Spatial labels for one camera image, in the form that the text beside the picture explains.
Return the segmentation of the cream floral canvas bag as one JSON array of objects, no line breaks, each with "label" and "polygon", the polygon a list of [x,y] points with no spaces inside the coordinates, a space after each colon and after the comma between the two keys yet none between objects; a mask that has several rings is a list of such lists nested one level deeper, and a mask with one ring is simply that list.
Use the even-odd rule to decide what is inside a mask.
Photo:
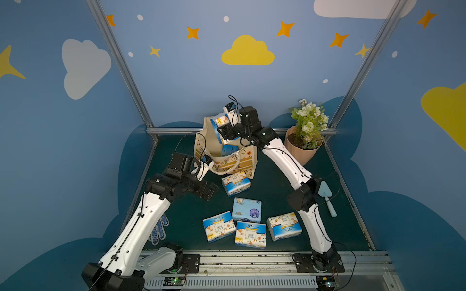
[{"label": "cream floral canvas bag", "polygon": [[194,156],[197,159],[203,155],[210,156],[214,162],[212,171],[217,175],[231,175],[243,171],[252,179],[257,166],[257,148],[246,145],[238,138],[231,142],[223,140],[217,131],[217,125],[227,122],[226,116],[204,119],[203,130],[195,138]]}]

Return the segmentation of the floral tissue pack bottom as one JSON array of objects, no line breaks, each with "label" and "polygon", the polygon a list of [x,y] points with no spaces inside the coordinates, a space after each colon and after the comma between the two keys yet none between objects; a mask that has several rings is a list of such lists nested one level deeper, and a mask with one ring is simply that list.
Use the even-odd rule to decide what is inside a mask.
[{"label": "floral tissue pack bottom", "polygon": [[266,225],[273,241],[299,236],[302,233],[302,227],[294,212],[269,217]]}]

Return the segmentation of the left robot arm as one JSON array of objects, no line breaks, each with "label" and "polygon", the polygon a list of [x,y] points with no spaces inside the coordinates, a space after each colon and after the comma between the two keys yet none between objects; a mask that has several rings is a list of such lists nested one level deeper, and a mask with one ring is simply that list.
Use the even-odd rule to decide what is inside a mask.
[{"label": "left robot arm", "polygon": [[203,178],[214,165],[208,155],[173,153],[163,173],[150,177],[132,218],[98,263],[89,263],[82,278],[90,291],[141,291],[156,275],[183,269],[183,249],[165,244],[144,259],[141,252],[157,223],[171,204],[191,193],[209,201],[218,192],[215,183]]}]

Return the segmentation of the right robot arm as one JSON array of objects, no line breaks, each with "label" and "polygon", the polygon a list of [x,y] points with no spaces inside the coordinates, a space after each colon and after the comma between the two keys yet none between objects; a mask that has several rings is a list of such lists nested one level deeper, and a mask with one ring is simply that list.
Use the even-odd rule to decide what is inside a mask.
[{"label": "right robot arm", "polygon": [[227,141],[248,141],[276,164],[294,189],[287,201],[303,221],[314,262],[322,267],[337,264],[341,257],[326,233],[316,201],[320,183],[291,155],[272,128],[262,126],[255,108],[231,102],[223,110],[228,122],[218,126],[218,133]]}]

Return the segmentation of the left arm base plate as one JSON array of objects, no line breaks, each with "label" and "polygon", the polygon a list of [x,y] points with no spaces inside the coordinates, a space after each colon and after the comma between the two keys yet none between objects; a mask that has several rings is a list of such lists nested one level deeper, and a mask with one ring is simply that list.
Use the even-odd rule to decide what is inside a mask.
[{"label": "left arm base plate", "polygon": [[165,270],[157,271],[155,274],[197,274],[200,266],[200,255],[195,254],[183,254],[176,255],[174,263]]}]

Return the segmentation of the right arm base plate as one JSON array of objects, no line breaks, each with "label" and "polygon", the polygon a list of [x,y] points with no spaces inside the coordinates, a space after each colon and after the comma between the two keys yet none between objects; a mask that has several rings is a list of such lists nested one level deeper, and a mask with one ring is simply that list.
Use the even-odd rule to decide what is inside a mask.
[{"label": "right arm base plate", "polygon": [[298,273],[344,273],[345,267],[338,253],[294,253],[291,256]]}]

